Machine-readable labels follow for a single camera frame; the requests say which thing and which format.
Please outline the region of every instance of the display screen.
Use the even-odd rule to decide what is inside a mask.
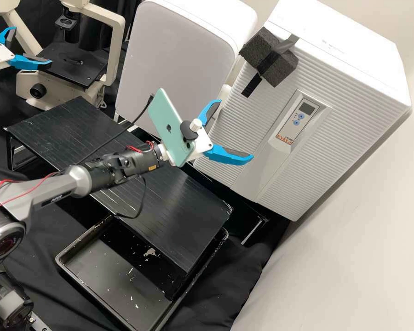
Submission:
[[[307,103],[303,103],[301,104],[301,106],[299,107],[299,110],[301,112],[306,113],[307,115],[311,116],[311,114],[314,112],[314,107],[307,104]]]

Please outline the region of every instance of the phone case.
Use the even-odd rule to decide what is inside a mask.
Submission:
[[[150,103],[149,116],[175,165],[182,167],[195,149],[195,142],[184,141],[179,128],[183,121],[163,89],[158,90]]]

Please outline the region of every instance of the control panel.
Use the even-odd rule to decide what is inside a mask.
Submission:
[[[311,120],[313,115],[319,110],[319,107],[318,104],[311,100],[302,98],[289,119],[276,134],[276,138],[291,145]]]

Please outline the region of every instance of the ribbed white panel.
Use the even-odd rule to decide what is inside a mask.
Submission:
[[[256,70],[242,68],[210,136],[213,142],[257,157],[275,135],[272,127],[289,99],[299,89],[333,110],[317,127],[298,153],[267,184],[257,202],[295,221],[307,211],[385,132],[408,106],[337,71],[300,51],[296,70],[278,87],[265,80],[250,98],[241,92]],[[232,186],[243,167],[220,165],[207,159],[195,167]],[[252,169],[255,173],[262,169]]]

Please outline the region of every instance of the black foam block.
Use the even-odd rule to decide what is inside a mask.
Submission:
[[[280,44],[276,36],[262,28],[239,52],[273,87],[287,78],[299,63],[299,59],[290,50],[282,54],[276,53],[274,49]]]

